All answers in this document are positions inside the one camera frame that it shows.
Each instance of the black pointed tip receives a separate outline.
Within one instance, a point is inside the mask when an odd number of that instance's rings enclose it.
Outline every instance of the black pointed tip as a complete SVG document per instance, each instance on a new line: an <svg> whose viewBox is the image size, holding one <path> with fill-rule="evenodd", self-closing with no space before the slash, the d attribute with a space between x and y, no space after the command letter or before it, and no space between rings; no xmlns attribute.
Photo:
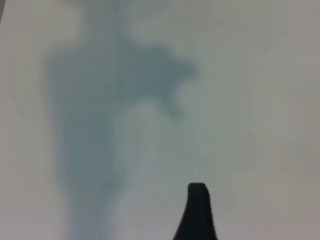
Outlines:
<svg viewBox="0 0 320 240"><path fill-rule="evenodd" d="M188 185L187 203L173 240L217 240L210 194L204 183Z"/></svg>

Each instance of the black object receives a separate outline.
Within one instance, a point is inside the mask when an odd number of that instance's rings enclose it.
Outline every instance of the black object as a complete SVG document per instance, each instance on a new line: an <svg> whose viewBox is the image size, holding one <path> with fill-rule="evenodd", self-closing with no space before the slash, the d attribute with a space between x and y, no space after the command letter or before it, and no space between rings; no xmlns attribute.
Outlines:
<svg viewBox="0 0 320 240"><path fill-rule="evenodd" d="M218 240L210 195L204 183L188 185L186 206L173 240Z"/></svg>

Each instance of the dark silhouette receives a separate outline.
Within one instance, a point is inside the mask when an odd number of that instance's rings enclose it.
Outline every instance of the dark silhouette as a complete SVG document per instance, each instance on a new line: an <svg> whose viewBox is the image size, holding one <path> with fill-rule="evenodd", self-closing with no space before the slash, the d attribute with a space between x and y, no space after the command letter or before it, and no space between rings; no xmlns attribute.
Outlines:
<svg viewBox="0 0 320 240"><path fill-rule="evenodd" d="M204 183L190 183L184 213L173 240L218 240L210 194Z"/></svg>
<svg viewBox="0 0 320 240"><path fill-rule="evenodd" d="M69 239L112 239L113 201L126 184L126 173L115 166L121 160L115 149L123 113L151 100L173 120L183 120L175 91L196 67L163 45L144 47L130 39L127 1L69 2L84 10L83 42L61 47L47 63L58 179L67 201Z"/></svg>

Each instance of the white wall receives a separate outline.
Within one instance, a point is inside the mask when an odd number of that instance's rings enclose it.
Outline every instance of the white wall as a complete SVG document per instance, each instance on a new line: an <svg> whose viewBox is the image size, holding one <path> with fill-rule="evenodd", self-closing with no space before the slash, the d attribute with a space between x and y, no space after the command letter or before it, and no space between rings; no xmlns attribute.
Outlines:
<svg viewBox="0 0 320 240"><path fill-rule="evenodd" d="M145 2L135 1L132 9ZM162 7L133 21L131 37L143 46L166 44L196 62L198 74L176 94L186 115L182 123L148 101L125 112L130 184L118 204L118 237L171 239L187 184L203 181L220 239L317 238L320 3L173 0ZM0 239L66 238L44 63L61 46L81 44L83 13L63 0L6 3L0 25ZM138 163L128 157L137 150L132 134L141 139Z"/></svg>

